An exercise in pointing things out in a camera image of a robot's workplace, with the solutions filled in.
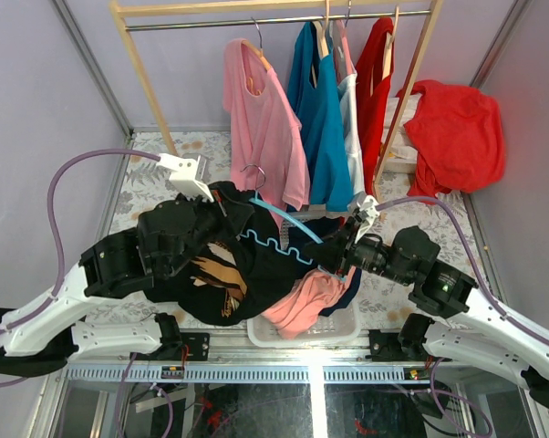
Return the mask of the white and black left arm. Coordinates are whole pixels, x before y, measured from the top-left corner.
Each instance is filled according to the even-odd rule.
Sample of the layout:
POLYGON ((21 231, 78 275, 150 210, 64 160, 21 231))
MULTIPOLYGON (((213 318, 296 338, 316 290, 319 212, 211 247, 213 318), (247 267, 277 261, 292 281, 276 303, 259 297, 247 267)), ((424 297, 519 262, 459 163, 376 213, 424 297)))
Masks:
POLYGON ((214 191, 206 202, 180 195, 141 214, 136 226, 86 250, 55 286, 19 309, 0 308, 0 374, 34 378, 89 356, 176 360, 183 348, 176 319, 158 313, 141 322, 87 323, 99 306, 149 292, 176 276, 214 241, 236 238, 254 214, 249 203, 214 191))

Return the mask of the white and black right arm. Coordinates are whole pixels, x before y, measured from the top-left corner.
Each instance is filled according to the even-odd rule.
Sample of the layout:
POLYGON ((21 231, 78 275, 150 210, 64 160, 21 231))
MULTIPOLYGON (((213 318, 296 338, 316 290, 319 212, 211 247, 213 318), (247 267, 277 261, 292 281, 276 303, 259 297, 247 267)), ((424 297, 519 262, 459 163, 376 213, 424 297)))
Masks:
POLYGON ((440 246, 417 226, 399 230, 387 245, 379 235, 362 235, 358 221, 350 218, 302 252, 336 275, 355 267, 411 288, 408 299, 418 310, 399 333, 405 358, 470 364, 527 390, 549 409, 549 329, 439 260, 440 246))

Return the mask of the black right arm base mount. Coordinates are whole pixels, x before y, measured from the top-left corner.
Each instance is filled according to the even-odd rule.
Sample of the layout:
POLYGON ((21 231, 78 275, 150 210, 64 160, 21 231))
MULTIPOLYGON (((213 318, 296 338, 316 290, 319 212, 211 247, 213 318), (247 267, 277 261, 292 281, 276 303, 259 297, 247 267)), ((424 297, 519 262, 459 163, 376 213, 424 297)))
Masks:
POLYGON ((424 349, 423 343, 432 323, 433 320, 429 317, 411 313, 398 333, 371 329, 368 332, 368 359, 377 362, 426 360, 429 353, 424 349))

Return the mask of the black printed t-shirt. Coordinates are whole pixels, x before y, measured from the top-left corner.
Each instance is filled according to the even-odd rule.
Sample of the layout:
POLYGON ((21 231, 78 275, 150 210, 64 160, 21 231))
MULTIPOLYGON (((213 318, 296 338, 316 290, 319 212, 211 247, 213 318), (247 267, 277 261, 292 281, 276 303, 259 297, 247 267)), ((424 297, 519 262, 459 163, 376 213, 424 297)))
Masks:
POLYGON ((262 239, 277 237, 275 216, 250 203, 253 192, 239 191, 232 182, 214 182, 210 189, 236 202, 238 235, 207 243, 198 254, 174 255, 177 237, 192 224, 189 208, 173 199, 141 213, 140 251, 154 273, 144 294, 152 303, 176 303, 205 324, 227 327, 285 297, 297 280, 296 261, 239 236, 251 227, 262 239))

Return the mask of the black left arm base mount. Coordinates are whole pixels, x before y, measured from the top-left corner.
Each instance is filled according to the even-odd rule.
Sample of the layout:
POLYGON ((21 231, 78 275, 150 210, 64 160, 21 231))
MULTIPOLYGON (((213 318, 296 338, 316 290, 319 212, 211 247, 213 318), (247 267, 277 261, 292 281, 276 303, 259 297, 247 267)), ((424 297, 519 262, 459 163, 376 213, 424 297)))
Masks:
POLYGON ((157 314, 154 318, 161 330, 161 346, 152 353, 155 360, 206 361, 209 355, 210 334, 181 333, 173 315, 157 314))

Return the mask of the blue plastic hanger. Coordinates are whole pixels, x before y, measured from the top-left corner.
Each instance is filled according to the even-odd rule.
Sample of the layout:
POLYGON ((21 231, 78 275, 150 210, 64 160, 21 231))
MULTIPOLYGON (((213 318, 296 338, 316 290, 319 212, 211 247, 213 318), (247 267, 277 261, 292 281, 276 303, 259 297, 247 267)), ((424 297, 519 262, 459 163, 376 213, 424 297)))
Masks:
POLYGON ((309 229, 302 222, 295 219, 288 212, 283 211, 282 209, 264 201, 261 198, 259 192, 260 192, 260 189, 266 183, 265 171, 260 165, 250 163, 250 164, 245 164, 245 166, 241 169, 241 172, 246 172, 249 168, 255 168, 258 171, 258 174, 263 177, 262 183, 259 183, 258 179, 255 179, 254 195, 250 198, 250 203, 264 210, 269 211, 271 214, 279 216, 282 219, 282 223, 278 227, 277 237, 269 236, 266 239, 262 239, 260 235, 257 233, 257 231, 251 227, 247 227, 243 232, 239 234, 239 236, 242 238, 252 239, 258 245, 261 245, 263 247, 274 249, 276 253, 278 253, 281 256, 290 256, 299 264, 302 264, 305 266, 313 265, 315 263, 315 260, 313 258, 309 258, 309 259, 304 258, 302 256, 301 251, 298 248, 288 245, 288 242, 286 240, 281 239, 283 224, 284 222, 288 222, 294 228, 298 228, 305 236, 307 236, 316 245, 323 244, 322 238, 319 237, 317 234, 315 234, 311 229, 309 229))

